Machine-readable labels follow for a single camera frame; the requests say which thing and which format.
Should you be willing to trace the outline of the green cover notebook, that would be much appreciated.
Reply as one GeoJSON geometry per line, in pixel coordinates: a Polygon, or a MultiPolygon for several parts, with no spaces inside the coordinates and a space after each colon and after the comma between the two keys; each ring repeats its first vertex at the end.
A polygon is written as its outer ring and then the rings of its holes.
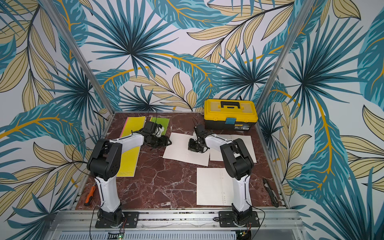
{"type": "Polygon", "coordinates": [[[163,127],[161,135],[164,136],[167,132],[170,120],[166,118],[151,117],[151,122],[161,125],[163,127]]]}

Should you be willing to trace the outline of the yellow notebook pink spine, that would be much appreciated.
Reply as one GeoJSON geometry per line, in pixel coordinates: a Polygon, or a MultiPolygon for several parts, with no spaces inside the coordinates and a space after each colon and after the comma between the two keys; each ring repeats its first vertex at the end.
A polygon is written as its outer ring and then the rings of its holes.
{"type": "Polygon", "coordinates": [[[141,130],[146,122],[146,117],[128,117],[120,137],[126,137],[132,134],[132,132],[141,130]]]}

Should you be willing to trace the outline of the orange cover notebook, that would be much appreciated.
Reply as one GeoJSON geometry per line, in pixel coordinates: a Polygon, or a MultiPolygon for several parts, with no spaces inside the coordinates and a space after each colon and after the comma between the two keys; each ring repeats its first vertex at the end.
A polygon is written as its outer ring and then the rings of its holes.
{"type": "Polygon", "coordinates": [[[188,143],[191,138],[193,136],[171,133],[170,140],[172,144],[166,147],[163,158],[207,167],[209,165],[210,153],[189,151],[188,143]]]}

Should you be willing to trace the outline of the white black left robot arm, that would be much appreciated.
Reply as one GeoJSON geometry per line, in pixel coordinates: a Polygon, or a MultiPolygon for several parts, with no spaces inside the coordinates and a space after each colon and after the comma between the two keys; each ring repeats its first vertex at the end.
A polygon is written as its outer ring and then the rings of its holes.
{"type": "Polygon", "coordinates": [[[154,149],[167,147],[172,142],[167,136],[143,135],[139,132],[115,140],[99,139],[88,160],[87,169],[95,178],[101,197],[98,218],[113,227],[119,226],[124,221],[116,183],[122,154],[144,144],[154,149]]]}

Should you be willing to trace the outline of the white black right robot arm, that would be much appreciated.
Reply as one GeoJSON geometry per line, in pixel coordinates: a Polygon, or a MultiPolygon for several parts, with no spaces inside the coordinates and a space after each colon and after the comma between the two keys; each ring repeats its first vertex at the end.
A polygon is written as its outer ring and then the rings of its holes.
{"type": "Polygon", "coordinates": [[[204,153],[210,149],[215,149],[222,154],[225,169],[233,179],[233,222],[237,226],[244,225],[253,216],[249,190],[249,180],[254,167],[251,155],[242,139],[227,140],[216,134],[189,139],[189,151],[204,153]]]}

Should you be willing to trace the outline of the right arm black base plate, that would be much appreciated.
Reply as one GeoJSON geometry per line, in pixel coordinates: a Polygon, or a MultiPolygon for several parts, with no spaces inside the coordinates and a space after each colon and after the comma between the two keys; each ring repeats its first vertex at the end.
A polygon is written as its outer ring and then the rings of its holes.
{"type": "Polygon", "coordinates": [[[262,220],[256,211],[253,211],[249,218],[238,223],[236,223],[237,218],[232,211],[220,211],[218,219],[221,228],[245,228],[248,226],[256,228],[261,225],[260,220],[262,220]]]}

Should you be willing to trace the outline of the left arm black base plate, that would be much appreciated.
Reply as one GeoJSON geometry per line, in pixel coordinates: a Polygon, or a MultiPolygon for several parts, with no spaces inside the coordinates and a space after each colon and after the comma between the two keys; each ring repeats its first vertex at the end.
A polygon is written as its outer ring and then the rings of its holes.
{"type": "Polygon", "coordinates": [[[96,229],[135,229],[138,224],[139,212],[123,211],[123,218],[119,225],[112,224],[103,217],[98,217],[96,229]]]}

